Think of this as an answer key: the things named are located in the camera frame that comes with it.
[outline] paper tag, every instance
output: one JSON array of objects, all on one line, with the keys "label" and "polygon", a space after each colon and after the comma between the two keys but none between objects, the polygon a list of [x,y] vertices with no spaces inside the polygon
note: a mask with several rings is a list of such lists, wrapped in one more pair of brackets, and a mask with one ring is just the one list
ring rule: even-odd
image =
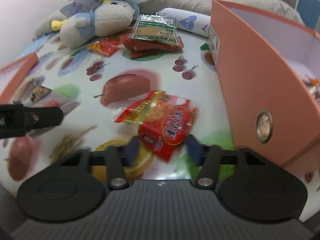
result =
[{"label": "paper tag", "polygon": [[212,59],[214,65],[217,66],[218,62],[218,54],[219,54],[219,47],[220,47],[220,39],[212,26],[209,27],[209,49],[212,54]]}]

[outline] green snack package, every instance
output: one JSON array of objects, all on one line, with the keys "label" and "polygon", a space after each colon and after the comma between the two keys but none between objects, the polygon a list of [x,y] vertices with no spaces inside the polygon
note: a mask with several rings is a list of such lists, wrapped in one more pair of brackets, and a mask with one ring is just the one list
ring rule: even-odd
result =
[{"label": "green snack package", "polygon": [[138,17],[131,38],[178,45],[176,19],[174,17],[142,14]]}]

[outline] candy wrapper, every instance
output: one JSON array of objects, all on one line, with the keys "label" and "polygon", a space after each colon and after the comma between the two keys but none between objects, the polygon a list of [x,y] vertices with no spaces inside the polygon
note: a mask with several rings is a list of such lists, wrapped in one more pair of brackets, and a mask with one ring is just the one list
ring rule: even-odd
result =
[{"label": "candy wrapper", "polygon": [[320,79],[310,78],[306,75],[302,81],[304,82],[310,94],[313,95],[318,106],[320,107]]},{"label": "candy wrapper", "polygon": [[137,99],[118,109],[114,122],[138,123],[138,135],[145,147],[169,161],[190,132],[198,108],[191,100],[167,95],[162,90],[149,92]]},{"label": "candy wrapper", "polygon": [[131,39],[130,34],[121,35],[119,38],[120,42],[126,47],[126,49],[134,49],[136,51],[147,51],[151,49],[158,49],[163,51],[176,51],[184,48],[180,36],[177,37],[177,45],[164,44],[158,41],[143,41]]},{"label": "candy wrapper", "polygon": [[103,54],[105,54],[107,56],[111,56],[112,54],[114,54],[118,50],[119,45],[120,45],[120,43],[116,42],[114,40],[103,39],[103,40],[96,41],[95,43],[88,45],[88,48],[102,52]]},{"label": "candy wrapper", "polygon": [[130,38],[178,45],[176,19],[174,17],[142,14],[139,16]]}]

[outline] stuffed animal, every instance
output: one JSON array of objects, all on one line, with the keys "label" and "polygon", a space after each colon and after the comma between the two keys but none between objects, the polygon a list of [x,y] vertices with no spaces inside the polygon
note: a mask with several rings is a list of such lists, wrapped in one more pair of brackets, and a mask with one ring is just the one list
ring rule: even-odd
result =
[{"label": "stuffed animal", "polygon": [[34,39],[60,30],[61,43],[76,48],[94,36],[106,37],[130,26],[135,10],[123,1],[105,0],[95,11],[77,13],[67,19],[55,11],[43,20]]}]

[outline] red snack package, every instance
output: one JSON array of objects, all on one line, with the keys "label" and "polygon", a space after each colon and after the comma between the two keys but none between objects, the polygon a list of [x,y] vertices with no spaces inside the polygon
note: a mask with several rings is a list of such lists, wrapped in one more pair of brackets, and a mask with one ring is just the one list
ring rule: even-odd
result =
[{"label": "red snack package", "polygon": [[126,49],[134,48],[136,51],[146,51],[151,49],[158,49],[163,51],[175,51],[182,49],[184,47],[181,37],[177,37],[178,45],[164,44],[159,41],[145,41],[131,39],[130,34],[120,36],[121,43],[126,47]]},{"label": "red snack package", "polygon": [[105,38],[103,40],[96,41],[96,42],[88,45],[88,48],[100,51],[107,56],[111,56],[112,54],[114,54],[118,50],[117,47],[119,45],[120,45],[119,42]]},{"label": "red snack package", "polygon": [[190,132],[198,108],[189,99],[156,90],[119,112],[115,122],[139,123],[138,135],[145,147],[169,161]]},{"label": "red snack package", "polygon": [[114,40],[116,42],[122,43],[120,41],[120,36],[121,35],[125,35],[125,34],[132,34],[132,31],[133,31],[133,28],[132,27],[128,27],[125,30],[123,30],[122,32],[119,32],[119,33],[113,34],[111,36],[108,36],[108,39],[111,39],[111,40]]},{"label": "red snack package", "polygon": [[137,58],[137,57],[142,57],[142,56],[146,56],[149,54],[157,54],[158,51],[155,49],[152,50],[145,50],[145,51],[136,51],[134,49],[130,50],[130,56],[131,58]]}]

